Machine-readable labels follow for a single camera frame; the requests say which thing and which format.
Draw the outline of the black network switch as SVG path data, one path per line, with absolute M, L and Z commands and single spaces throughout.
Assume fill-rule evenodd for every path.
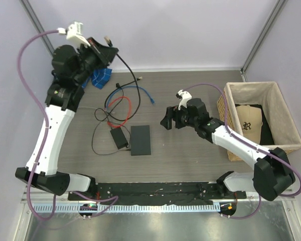
M 150 126 L 131 126 L 131 155 L 151 155 Z

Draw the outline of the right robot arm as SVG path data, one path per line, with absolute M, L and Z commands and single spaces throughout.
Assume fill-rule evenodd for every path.
M 226 175 L 216 186 L 222 198 L 230 197 L 235 191 L 256 191 L 262 198 L 273 201 L 295 182 L 284 150 L 271 150 L 231 131 L 221 120 L 209 116 L 199 98 L 167 107 L 161 125 L 167 130 L 192 127 L 199 137 L 234 153 L 252 168 L 251 173 Z

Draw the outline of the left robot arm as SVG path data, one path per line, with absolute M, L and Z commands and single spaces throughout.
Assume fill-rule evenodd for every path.
M 58 159 L 66 131 L 84 94 L 82 85 L 96 69 L 108 67 L 118 49 L 101 45 L 92 37 L 75 49 L 63 45 L 54 50 L 54 80 L 47 91 L 44 121 L 34 151 L 15 177 L 30 186 L 55 194 L 79 191 L 85 200 L 97 193 L 95 179 L 83 174 L 59 172 Z

